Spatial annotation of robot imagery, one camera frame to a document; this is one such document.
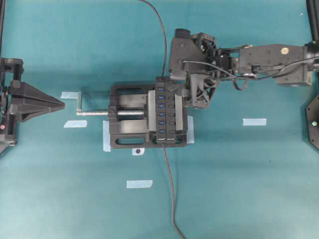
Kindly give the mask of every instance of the wire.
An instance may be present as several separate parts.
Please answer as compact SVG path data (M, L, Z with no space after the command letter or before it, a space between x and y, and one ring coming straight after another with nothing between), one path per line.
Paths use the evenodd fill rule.
M196 64L202 64L202 65L206 65L206 66L210 66L210 67L213 67L219 71L222 71L224 73L226 73L227 75L229 75L230 77L232 78L236 78L236 79L242 79L242 80L247 80L247 77L240 77L240 76L236 76L234 74L231 74L229 73L228 71L225 71L224 69L221 69L220 67L218 66L214 66L212 64L209 64L207 62L202 62L202 61L182 61L183 63L196 63Z
M153 9L153 11L155 12L155 14L158 16L159 19L159 23L160 23L160 28L161 31L163 33L163 39L164 39L164 60L163 60L163 65L162 65L162 72L161 72L161 76L163 77L165 74L165 66L166 66L166 59L167 59L167 39L166 39L166 33L165 33L165 28L164 28L164 24L161 20L160 14L159 12L155 9L155 7L150 4L148 1L145 0L138 0L140 2L143 2L145 4L147 4L150 8ZM167 153L166 153L166 149L165 146L162 146L163 149L163 154L164 154L164 159L166 162L166 167L168 170L168 175L169 175L169 182L170 182L170 189L171 189L171 223L175 229L175 231L177 232L177 234L180 236L181 239L185 239L183 233L179 230L179 228L177 227L176 223L175 223L175 189L174 189L174 180L173 180L173 176L171 174L171 170L170 170L170 166L168 163L168 158L167 158Z
M170 170L170 166L169 166L169 162L168 162L168 158L167 158L167 153L166 153L166 148L163 145L162 146L162 150L163 150L163 154L164 154L164 159L166 162L166 167L167 167L167 171L168 171L168 175L169 175L169 182L170 182L170 189L171 189L171 223L175 229L175 231L177 232L177 234L180 236L181 239L185 239L185 236L183 235L183 233L179 230L178 226L175 223L175 189L174 189L174 180L173 180L173 176L171 174L171 170Z
M166 59L167 59L167 39L166 39L164 24L161 20L159 12L156 10L156 8L152 4L150 4L148 1L145 1L145 0L137 0L137 1L140 1L140 2L147 4L151 9L153 9L155 14L158 16L160 28L161 28L161 31L163 33L163 39L164 39L164 60L163 60L163 65L162 65L162 70L161 70L161 76L163 77L165 74L165 65L166 65Z
M224 69L221 69L221 68L218 67L218 66L214 66L214 65L212 65L212 64L209 64L209 63L206 63L206 62L201 62L201 61L183 61L183 63L197 63L197 64L202 64L202 65L207 65L207 66L213 67L213 68L215 68L215 69L217 69L217 70L219 70L219 71L222 71L222 72L226 73L226 74L229 75L230 77L234 78L234 79L232 80L232 82L233 82L233 85L234 85L235 89L238 90L238 91L243 91L243 90L245 90L245 89L248 87L248 78L247 78L247 77L236 76L236 75L234 75L234 74L229 73L228 71L225 71ZM240 88L240 87L237 85L237 82L236 82L236 79L235 79L235 78L236 78L236 79L245 80L245 83L244 83L243 87Z

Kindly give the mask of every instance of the teal tabletop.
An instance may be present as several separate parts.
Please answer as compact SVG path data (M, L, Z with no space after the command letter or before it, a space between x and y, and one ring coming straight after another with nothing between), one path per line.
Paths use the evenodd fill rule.
M220 47L312 40L305 0L153 0L167 39L176 28ZM153 83L162 34L136 0L7 0L2 57L24 61L22 80L60 99L82 91L84 109L105 109L118 82ZM189 239L319 238L319 151L309 142L311 87L273 79L236 91L221 83L211 106L189 110L195 143L167 149L176 223ZM0 156L1 239L174 239L161 149L103 151L107 117L77 117L76 100L17 129ZM243 126L266 118L266 126ZM64 128L87 120L85 128ZM152 180L127 189L127 180Z

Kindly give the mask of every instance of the metal threaded rod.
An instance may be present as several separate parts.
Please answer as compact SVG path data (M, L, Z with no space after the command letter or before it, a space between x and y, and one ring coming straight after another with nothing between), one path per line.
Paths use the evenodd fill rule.
M109 112L104 111L82 111L82 92L78 92L78 107L76 110L77 116L107 116ZM118 116L142 116L144 115L143 110L120 110L117 112Z
M108 111L78 111L77 116L107 116ZM144 115L143 110L120 110L118 116L142 116Z

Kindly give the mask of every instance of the cable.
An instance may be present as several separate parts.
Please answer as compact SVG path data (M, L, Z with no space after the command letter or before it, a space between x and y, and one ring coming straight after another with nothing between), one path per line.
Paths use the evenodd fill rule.
M138 0L140 2L143 2L145 4L147 4L150 8L153 9L153 11L155 12L155 14L158 16L159 19L159 23L160 23L160 28L161 31L163 33L163 39L164 39L164 60L163 60L163 65L162 65L162 72L161 72L161 76L163 77L165 74L165 65L166 65L166 58L167 58L167 39L166 39L166 33L165 33L165 29L164 29L164 24L160 18L160 14L159 12L155 9L155 7L150 4L148 1L145 0ZM167 158L167 153L166 153L166 149L165 146L162 146L163 149L163 153L164 153L164 159L166 162L166 167L168 170L168 175L169 175L169 182L170 182L170 189L171 189L171 223L175 229L175 231L177 232L177 234L180 236L181 239L185 239L183 233L179 230L179 228L177 227L176 223L175 223L175 189L174 189L174 180L173 180L173 176L171 174L171 170L170 170L170 166L168 163L168 158Z
M234 74L229 73L228 71L225 71L224 69L221 69L218 66L214 66L214 65L206 63L206 62L201 62L201 61L183 61L183 63L187 63L187 62L188 63L197 63L197 64L202 64L202 65L207 65L207 66L213 67L213 68L215 68L215 69L217 69L219 71L222 71L222 72L226 73L227 75L229 75L232 78L245 80L245 83L244 83L243 87L241 87L241 88L237 85L236 79L232 80L235 89L238 90L238 91L243 91L243 90L245 90L248 87L248 78L247 77L236 76Z
M161 70L161 76L163 77L165 74L165 65L166 65L166 59L167 59L167 39L166 39L164 24L161 20L159 12L155 9L155 7L152 4L150 4L148 1L145 1L145 0L137 0L137 1L140 1L140 2L147 4L151 9L153 9L155 14L158 16L160 28L161 28L161 31L163 33L163 39L164 39L164 60L163 60L163 65L162 65L162 70Z
M236 79L242 79L242 80L247 80L247 77L240 77L240 76L236 76L234 74L231 74L229 73L228 71L225 71L224 69L221 69L220 67L218 66L214 66L212 64L209 64L207 62L202 62L202 61L182 61L183 63L196 63L196 64L202 64L202 65L206 65L206 66L210 66L210 67L213 67L219 71L222 71L224 73L226 73L227 75L229 75L230 77L232 78L236 78Z
M170 182L170 189L171 189L171 223L173 224L173 227L175 229L175 231L177 232L177 234L179 235L179 237L181 239L185 239L185 236L183 235L183 233L179 230L178 226L175 223L175 189L174 189L174 180L173 180L173 176L171 174L171 170L170 170L170 166L169 166L169 162L168 162L168 158L167 158L167 153L166 153L166 148L163 145L162 146L162 150L163 150L163 154L164 154L164 159L166 162L166 167L167 167L167 171L168 171L168 175L169 175L169 182Z

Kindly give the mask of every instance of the tape strip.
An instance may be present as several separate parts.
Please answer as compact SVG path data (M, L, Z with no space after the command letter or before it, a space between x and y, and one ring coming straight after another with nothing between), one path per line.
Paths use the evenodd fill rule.
M133 156L143 155L144 152L145 152L145 148L132 148L132 155Z
M65 123L65 128L86 128L88 122L86 120L69 120Z
M267 119L243 119L243 126L266 126Z
M111 140L110 140L110 123L103 121L103 151L111 152Z
M194 119L193 116L187 116L187 143L195 143L195 137L194 137Z
M62 92L61 99L77 99L78 93L77 92Z
M150 188L153 180L128 180L126 181L126 188Z

